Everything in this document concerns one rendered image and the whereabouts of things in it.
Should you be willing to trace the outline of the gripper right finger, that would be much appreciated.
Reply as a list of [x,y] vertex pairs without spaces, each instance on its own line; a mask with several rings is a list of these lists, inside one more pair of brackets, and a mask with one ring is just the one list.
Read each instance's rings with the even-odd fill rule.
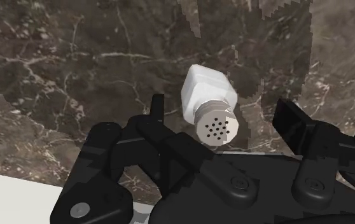
[[298,203],[326,208],[335,195],[337,174],[355,187],[355,135],[312,119],[288,99],[277,101],[272,125],[290,150],[302,156],[291,188]]

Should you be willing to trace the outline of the white salt shaker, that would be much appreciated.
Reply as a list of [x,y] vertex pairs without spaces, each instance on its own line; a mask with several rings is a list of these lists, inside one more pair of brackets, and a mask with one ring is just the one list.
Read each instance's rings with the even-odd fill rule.
[[239,123],[233,112],[237,98],[235,89],[222,72],[194,64],[181,89],[183,117],[195,126],[201,142],[222,146],[238,133]]

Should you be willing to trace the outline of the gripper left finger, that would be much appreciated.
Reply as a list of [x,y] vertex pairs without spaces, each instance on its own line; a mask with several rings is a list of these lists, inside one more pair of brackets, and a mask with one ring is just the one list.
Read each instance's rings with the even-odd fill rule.
[[258,183],[183,132],[164,125],[164,96],[155,94],[148,115],[136,115],[124,127],[94,125],[51,212],[50,224],[130,224],[132,194],[119,179],[138,165],[157,185],[167,204],[178,191],[201,181],[232,209],[254,204]]

